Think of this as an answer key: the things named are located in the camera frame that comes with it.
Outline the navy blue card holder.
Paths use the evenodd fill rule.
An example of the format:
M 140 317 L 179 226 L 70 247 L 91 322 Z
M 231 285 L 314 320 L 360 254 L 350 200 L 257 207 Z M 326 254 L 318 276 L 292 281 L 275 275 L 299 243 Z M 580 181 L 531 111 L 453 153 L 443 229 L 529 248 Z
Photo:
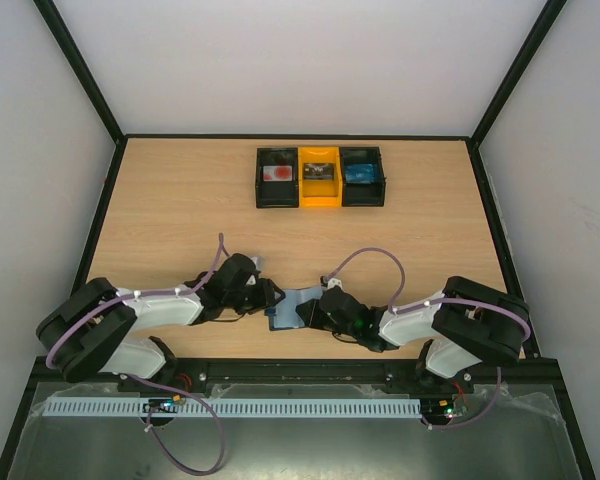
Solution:
M 274 307 L 265 310 L 268 318 L 270 331 L 283 331 L 292 329 L 303 329 L 307 325 L 302 317 L 296 312 L 296 308 L 311 300 L 319 300 L 323 294 L 321 286 L 313 286 L 303 289 L 284 290 L 285 298 Z

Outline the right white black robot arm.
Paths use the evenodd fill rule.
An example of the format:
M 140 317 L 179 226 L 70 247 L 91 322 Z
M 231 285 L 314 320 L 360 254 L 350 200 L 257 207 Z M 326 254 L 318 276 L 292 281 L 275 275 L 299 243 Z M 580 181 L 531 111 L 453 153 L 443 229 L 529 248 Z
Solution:
M 516 365 L 531 336 L 524 301 L 461 276 L 403 306 L 368 307 L 336 285 L 295 311 L 305 327 L 347 336 L 374 353 L 423 340 L 416 379 L 430 392 L 480 363 Z

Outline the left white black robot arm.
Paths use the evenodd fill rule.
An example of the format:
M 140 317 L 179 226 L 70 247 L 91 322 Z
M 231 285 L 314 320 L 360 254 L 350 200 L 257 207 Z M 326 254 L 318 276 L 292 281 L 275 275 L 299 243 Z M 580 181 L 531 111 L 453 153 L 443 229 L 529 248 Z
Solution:
M 275 307 L 285 293 L 261 275 L 260 257 L 216 256 L 212 267 L 171 289 L 117 289 L 104 277 L 80 287 L 36 329 L 48 368 L 69 383 L 98 373 L 152 379 L 173 362 L 166 344 L 135 332 L 160 326 L 195 326 L 225 310 L 240 317 Z

